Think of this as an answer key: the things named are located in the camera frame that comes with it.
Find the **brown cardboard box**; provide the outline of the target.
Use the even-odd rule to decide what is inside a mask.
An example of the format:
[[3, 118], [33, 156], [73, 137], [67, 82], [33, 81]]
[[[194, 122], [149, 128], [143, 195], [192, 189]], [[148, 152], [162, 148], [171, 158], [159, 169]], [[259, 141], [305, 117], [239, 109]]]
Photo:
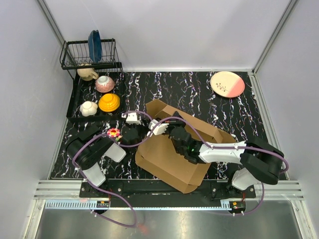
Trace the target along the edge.
[[[178, 112], [191, 124], [207, 142], [234, 143], [232, 135], [214, 127], [196, 117], [178, 110], [161, 100], [146, 104], [147, 114], [152, 118], [166, 118]], [[210, 164], [192, 164], [177, 154], [171, 139], [167, 135], [151, 136], [139, 145], [135, 155], [136, 165], [153, 176], [186, 194], [201, 185]]]

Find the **white flower shaped cup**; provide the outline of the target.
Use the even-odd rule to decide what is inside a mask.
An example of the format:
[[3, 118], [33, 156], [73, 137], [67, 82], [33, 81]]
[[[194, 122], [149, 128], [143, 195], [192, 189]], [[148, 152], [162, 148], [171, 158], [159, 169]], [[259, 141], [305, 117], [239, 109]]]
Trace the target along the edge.
[[84, 117], [93, 116], [97, 113], [98, 105], [92, 101], [85, 101], [80, 106], [80, 113]]

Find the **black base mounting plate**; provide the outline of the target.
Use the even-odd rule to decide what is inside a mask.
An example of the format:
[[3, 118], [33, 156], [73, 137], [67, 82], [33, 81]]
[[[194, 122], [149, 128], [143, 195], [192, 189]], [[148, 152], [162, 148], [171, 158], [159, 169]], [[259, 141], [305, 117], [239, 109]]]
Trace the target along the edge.
[[217, 208], [227, 199], [239, 201], [255, 199], [253, 186], [244, 192], [231, 190], [226, 180], [203, 180], [191, 193], [182, 193], [161, 180], [156, 179], [108, 179], [100, 186], [103, 190], [124, 197], [137, 208]]

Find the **pink flower toy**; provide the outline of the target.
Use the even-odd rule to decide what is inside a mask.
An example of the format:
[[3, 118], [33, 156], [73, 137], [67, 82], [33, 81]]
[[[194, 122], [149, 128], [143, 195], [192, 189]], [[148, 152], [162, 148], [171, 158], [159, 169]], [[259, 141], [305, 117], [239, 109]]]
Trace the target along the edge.
[[111, 138], [117, 139], [121, 136], [121, 131], [118, 128], [110, 128], [107, 131], [107, 135]]

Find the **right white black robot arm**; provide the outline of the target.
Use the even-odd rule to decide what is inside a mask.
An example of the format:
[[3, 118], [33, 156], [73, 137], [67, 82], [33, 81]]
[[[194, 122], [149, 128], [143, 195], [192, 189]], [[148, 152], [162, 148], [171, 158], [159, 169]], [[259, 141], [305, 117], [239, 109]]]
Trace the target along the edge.
[[193, 164], [226, 162], [241, 165], [230, 177], [226, 191], [231, 197], [238, 197], [249, 186], [258, 182], [276, 185], [284, 172], [282, 164], [287, 162], [284, 154], [259, 137], [235, 143], [211, 143], [202, 136], [194, 139], [185, 127], [190, 126], [181, 116], [169, 117], [164, 134], [172, 141], [177, 154]]

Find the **black tray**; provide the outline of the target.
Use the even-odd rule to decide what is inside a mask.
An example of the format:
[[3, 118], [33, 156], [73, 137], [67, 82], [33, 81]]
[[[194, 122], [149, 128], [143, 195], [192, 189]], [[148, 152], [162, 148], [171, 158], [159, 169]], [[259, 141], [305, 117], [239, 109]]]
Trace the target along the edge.
[[97, 113], [93, 116], [83, 116], [80, 112], [80, 106], [85, 101], [92, 101], [98, 103], [104, 95], [96, 90], [95, 80], [84, 81], [78, 75], [75, 76], [73, 81], [73, 90], [67, 110], [66, 117], [71, 123], [82, 123], [82, 122], [98, 122], [107, 120], [118, 120], [120, 113], [124, 110], [124, 95], [126, 93], [125, 76], [122, 72], [109, 72], [105, 69], [98, 71], [100, 75], [106, 75], [113, 79], [115, 87], [111, 93], [119, 96], [120, 106], [114, 112], [104, 112], [97, 109]]

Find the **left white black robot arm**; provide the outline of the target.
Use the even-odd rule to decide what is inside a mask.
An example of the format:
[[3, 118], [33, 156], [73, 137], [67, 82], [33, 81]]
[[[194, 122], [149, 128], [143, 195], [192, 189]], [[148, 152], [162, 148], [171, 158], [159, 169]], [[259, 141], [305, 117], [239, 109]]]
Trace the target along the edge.
[[66, 153], [92, 184], [90, 191], [96, 197], [103, 197], [108, 190], [105, 183], [106, 177], [101, 171], [99, 161], [106, 156], [116, 163], [121, 162], [136, 148], [147, 132], [143, 124], [128, 123], [120, 131], [120, 136], [115, 139], [102, 133], [96, 124], [86, 130], [73, 135], [66, 144]]

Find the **pink patterned bowl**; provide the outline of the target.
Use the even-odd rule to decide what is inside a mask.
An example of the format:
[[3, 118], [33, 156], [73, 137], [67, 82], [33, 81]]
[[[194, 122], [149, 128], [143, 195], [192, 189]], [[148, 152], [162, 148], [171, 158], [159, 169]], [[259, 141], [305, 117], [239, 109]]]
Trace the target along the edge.
[[109, 76], [101, 76], [95, 82], [95, 88], [100, 93], [107, 93], [114, 89], [115, 82]]

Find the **beige mug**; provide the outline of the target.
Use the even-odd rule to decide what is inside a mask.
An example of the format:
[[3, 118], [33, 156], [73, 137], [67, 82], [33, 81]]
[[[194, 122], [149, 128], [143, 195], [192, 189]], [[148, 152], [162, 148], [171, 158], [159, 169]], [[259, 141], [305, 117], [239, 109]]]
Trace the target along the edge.
[[97, 80], [99, 78], [99, 75], [94, 68], [79, 68], [77, 69], [77, 74], [84, 81]]

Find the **pink cream round plate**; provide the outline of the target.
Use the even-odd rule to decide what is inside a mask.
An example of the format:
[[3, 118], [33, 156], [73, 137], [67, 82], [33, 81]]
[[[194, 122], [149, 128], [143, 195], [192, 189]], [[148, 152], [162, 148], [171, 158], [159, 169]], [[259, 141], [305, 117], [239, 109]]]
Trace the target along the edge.
[[225, 98], [238, 97], [245, 90], [243, 79], [229, 71], [215, 73], [210, 79], [210, 85], [214, 93]]

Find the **blue plate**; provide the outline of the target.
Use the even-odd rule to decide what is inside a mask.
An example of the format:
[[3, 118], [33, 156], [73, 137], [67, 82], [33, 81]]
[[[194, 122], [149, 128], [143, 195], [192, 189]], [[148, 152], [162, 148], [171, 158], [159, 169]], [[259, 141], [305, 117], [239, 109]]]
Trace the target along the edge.
[[102, 59], [102, 42], [98, 30], [93, 30], [88, 36], [89, 56], [93, 63]]

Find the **yellow ribbed bowl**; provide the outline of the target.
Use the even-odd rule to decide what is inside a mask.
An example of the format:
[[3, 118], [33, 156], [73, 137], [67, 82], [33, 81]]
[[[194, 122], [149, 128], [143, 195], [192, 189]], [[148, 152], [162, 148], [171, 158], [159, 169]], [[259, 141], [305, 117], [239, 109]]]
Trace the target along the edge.
[[120, 107], [120, 98], [116, 94], [104, 94], [98, 102], [100, 110], [110, 113], [116, 111]]

